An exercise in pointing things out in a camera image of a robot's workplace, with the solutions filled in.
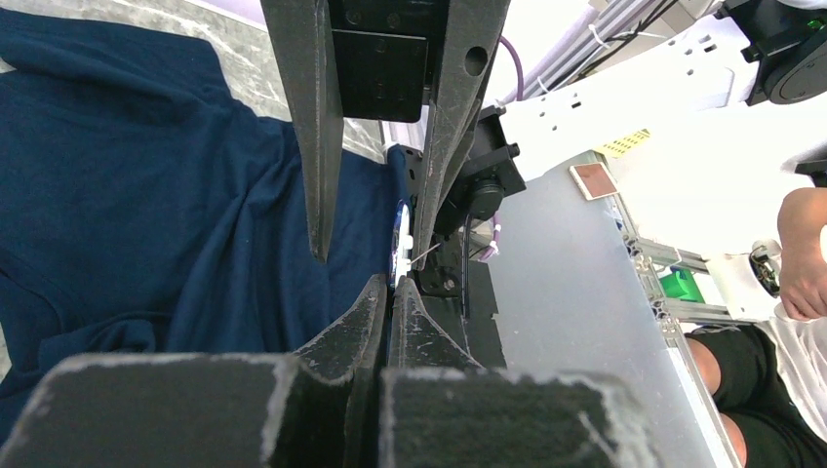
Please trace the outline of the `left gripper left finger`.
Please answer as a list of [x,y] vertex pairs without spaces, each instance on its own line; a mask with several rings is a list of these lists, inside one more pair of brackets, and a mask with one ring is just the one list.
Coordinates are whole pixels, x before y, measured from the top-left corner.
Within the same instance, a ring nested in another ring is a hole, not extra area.
[[285,354],[87,354],[36,387],[5,467],[373,467],[381,275]]

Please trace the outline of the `round blue brooch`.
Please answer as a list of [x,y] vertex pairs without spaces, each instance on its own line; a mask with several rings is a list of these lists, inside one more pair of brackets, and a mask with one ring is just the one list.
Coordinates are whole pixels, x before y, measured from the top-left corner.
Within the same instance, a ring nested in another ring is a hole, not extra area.
[[391,252],[389,256],[388,286],[394,291],[401,280],[413,270],[412,258],[414,236],[412,235],[412,210],[404,200],[400,200],[395,214],[392,233]]

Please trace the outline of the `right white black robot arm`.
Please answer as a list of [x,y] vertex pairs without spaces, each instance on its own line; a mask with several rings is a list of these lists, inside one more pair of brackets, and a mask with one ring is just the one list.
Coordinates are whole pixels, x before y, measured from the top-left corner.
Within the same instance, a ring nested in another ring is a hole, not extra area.
[[[370,348],[386,343],[406,266],[420,270],[474,143],[505,24],[505,1],[266,1],[262,5],[298,138],[312,254],[334,236],[343,123],[426,122],[416,204],[404,214],[395,272],[354,304]],[[510,105],[520,180],[543,176],[590,146],[677,112],[821,94],[826,5],[727,1],[665,44],[542,97]]]

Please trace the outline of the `navy blue t-shirt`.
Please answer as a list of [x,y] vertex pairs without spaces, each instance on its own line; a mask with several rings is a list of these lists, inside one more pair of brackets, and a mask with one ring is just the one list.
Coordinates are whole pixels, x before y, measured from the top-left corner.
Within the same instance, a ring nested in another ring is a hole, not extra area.
[[289,352],[388,269],[404,151],[343,153],[318,262],[292,124],[207,41],[3,10],[1,57],[3,437],[70,356]]

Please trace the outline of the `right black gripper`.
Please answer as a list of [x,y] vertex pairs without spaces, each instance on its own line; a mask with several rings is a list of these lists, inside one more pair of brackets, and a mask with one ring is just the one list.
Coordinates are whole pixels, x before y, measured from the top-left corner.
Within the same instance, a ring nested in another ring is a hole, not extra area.
[[[473,141],[491,60],[508,10],[504,1],[380,2],[358,8],[347,34],[377,41],[403,27],[377,26],[373,14],[415,16],[414,39],[438,36],[435,65],[426,66],[429,112],[423,175],[413,217],[413,269],[424,266],[438,211]],[[344,117],[329,3],[308,0],[261,2],[299,145],[307,232],[312,255],[328,260],[335,226]]]

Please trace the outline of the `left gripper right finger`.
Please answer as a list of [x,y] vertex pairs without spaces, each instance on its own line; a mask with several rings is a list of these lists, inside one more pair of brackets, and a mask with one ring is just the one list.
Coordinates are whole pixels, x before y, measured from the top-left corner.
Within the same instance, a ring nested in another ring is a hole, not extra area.
[[379,466],[658,465],[650,420],[619,378],[486,369],[426,312],[412,279],[393,302]]

